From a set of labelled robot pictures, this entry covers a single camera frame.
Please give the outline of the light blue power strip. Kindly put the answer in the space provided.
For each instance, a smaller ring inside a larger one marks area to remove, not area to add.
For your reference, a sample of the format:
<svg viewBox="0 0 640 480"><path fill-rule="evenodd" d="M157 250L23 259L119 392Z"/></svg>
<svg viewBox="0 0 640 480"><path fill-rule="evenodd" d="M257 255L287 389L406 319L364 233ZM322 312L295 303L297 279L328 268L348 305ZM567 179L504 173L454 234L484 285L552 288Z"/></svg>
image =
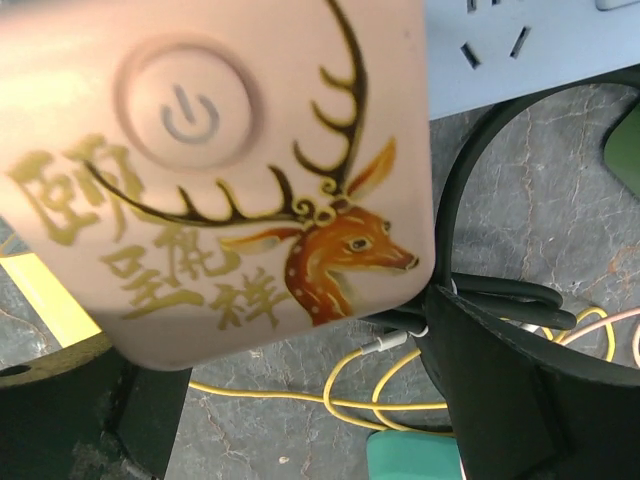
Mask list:
<svg viewBox="0 0 640 480"><path fill-rule="evenodd" d="M428 1L425 7L433 119L639 62L636 1Z"/></svg>

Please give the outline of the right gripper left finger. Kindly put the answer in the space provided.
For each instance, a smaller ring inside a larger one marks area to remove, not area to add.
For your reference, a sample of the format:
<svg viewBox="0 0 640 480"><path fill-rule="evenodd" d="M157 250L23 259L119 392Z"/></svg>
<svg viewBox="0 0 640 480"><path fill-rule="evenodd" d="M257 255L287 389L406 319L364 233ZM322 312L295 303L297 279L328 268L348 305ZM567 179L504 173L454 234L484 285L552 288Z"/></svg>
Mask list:
<svg viewBox="0 0 640 480"><path fill-rule="evenodd" d="M164 478L190 376L137 366L103 334L2 369L2 478Z"/></svg>

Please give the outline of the green power strip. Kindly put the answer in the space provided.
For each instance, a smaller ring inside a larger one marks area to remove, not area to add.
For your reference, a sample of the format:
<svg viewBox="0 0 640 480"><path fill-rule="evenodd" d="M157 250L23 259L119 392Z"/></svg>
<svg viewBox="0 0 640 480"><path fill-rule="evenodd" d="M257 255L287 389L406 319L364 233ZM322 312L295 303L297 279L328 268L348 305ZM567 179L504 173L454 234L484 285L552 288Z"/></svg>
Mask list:
<svg viewBox="0 0 640 480"><path fill-rule="evenodd" d="M639 197L639 102L627 109L608 131L603 144L606 167Z"/></svg>

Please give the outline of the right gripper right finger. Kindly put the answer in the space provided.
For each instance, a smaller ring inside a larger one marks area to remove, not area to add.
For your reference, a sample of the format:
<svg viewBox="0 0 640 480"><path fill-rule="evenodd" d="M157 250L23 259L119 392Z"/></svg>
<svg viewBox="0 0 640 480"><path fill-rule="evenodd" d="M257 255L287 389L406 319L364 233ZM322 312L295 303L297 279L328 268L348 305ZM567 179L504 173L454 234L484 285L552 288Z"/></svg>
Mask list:
<svg viewBox="0 0 640 480"><path fill-rule="evenodd" d="M469 479L636 479L639 373L553 344L439 286L425 368Z"/></svg>

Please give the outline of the teal triangular power strip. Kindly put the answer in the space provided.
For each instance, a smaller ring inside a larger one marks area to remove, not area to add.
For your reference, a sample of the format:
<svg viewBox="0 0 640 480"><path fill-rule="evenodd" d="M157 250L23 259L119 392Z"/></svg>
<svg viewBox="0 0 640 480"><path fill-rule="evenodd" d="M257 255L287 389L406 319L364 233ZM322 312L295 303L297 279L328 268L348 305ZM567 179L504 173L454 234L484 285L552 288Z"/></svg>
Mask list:
<svg viewBox="0 0 640 480"><path fill-rule="evenodd" d="M386 430L366 444L370 480L466 478L455 439L431 433Z"/></svg>

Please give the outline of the pink cube socket adapter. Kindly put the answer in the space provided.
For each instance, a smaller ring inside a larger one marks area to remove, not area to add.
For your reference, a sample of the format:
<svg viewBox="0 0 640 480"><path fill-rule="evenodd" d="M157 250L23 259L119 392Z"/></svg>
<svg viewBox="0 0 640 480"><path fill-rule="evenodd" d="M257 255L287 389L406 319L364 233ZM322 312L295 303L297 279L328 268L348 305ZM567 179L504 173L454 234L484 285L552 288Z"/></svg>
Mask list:
<svg viewBox="0 0 640 480"><path fill-rule="evenodd" d="M1 215L131 362L400 306L435 263L421 1L15 1Z"/></svg>

